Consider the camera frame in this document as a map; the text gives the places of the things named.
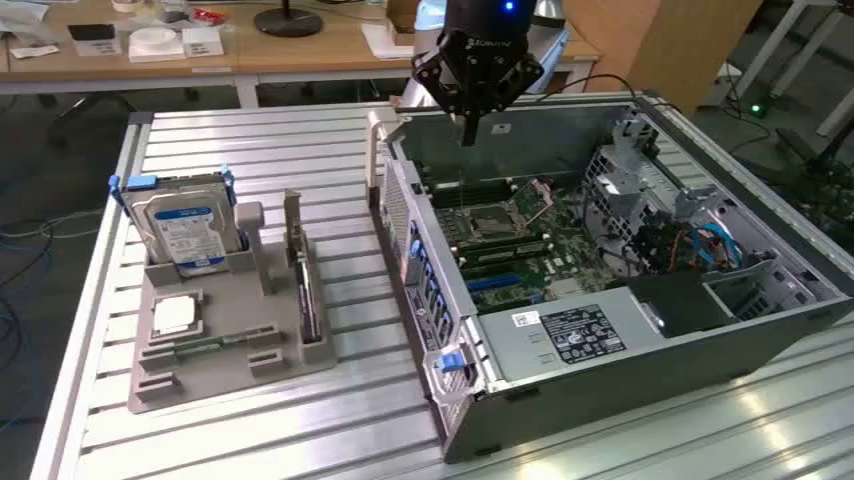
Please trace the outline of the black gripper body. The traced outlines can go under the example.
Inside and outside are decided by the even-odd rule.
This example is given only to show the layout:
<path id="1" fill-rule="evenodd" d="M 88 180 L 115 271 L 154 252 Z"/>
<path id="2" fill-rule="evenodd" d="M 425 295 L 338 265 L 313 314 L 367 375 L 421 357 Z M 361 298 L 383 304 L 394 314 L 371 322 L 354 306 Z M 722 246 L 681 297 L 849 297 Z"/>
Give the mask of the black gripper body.
<path id="1" fill-rule="evenodd" d="M 527 34 L 534 9 L 533 1 L 450 1 L 447 3 L 443 30 L 447 32 L 459 30 L 465 36 L 461 81 L 469 92 L 466 100 L 469 108 L 470 68 L 478 63 L 481 57 L 530 53 Z"/>

